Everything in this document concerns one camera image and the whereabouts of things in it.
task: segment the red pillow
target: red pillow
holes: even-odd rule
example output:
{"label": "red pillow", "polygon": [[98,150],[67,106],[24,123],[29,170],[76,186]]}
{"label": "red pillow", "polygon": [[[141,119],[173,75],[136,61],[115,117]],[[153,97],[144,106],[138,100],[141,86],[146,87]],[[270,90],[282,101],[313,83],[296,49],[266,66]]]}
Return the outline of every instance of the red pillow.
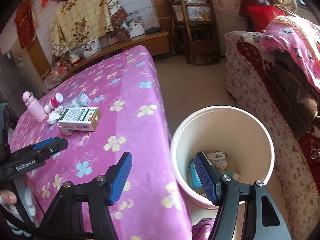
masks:
{"label": "red pillow", "polygon": [[283,11],[271,5],[248,6],[248,11],[251,14],[251,18],[257,32],[265,30],[269,22],[277,16],[286,15]]}

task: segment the red flag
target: red flag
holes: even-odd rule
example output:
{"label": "red flag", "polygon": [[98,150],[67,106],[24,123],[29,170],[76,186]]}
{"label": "red flag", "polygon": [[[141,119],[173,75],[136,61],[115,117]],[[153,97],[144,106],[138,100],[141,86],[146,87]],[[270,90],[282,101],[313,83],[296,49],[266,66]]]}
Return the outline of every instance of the red flag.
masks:
{"label": "red flag", "polygon": [[43,8],[47,4],[48,0],[42,0],[41,1],[41,7]]}

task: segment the striped wall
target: striped wall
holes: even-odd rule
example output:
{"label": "striped wall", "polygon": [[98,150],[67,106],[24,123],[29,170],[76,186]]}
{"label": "striped wall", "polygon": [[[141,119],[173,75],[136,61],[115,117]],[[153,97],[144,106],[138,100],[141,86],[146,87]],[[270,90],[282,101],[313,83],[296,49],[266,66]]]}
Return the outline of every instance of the striped wall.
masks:
{"label": "striped wall", "polygon": [[[119,0],[127,13],[139,11],[136,16],[141,16],[145,29],[159,26],[153,0]],[[38,27],[36,34],[41,47],[49,63],[52,62],[50,22],[55,10],[64,2],[49,0],[44,8],[41,8],[41,0],[34,0],[32,8],[34,10]]]}

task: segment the finger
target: finger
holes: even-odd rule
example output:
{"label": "finger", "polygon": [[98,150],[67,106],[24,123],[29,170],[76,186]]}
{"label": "finger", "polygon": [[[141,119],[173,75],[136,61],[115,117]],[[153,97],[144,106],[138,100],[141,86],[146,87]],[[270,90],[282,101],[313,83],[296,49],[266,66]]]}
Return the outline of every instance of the finger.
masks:
{"label": "finger", "polygon": [[1,189],[0,195],[3,201],[8,205],[14,205],[17,202],[16,195],[7,189]]}

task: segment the drawer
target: drawer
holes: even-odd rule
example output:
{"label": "drawer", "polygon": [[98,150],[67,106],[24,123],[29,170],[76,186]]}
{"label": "drawer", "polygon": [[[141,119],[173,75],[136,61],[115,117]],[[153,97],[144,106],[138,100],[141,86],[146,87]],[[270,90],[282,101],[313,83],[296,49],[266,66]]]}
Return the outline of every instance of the drawer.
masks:
{"label": "drawer", "polygon": [[167,53],[170,51],[167,36],[162,36],[162,37],[154,38],[151,40],[138,42],[136,44],[122,48],[122,51],[126,51],[138,45],[145,46],[152,56],[162,54],[162,53]]}

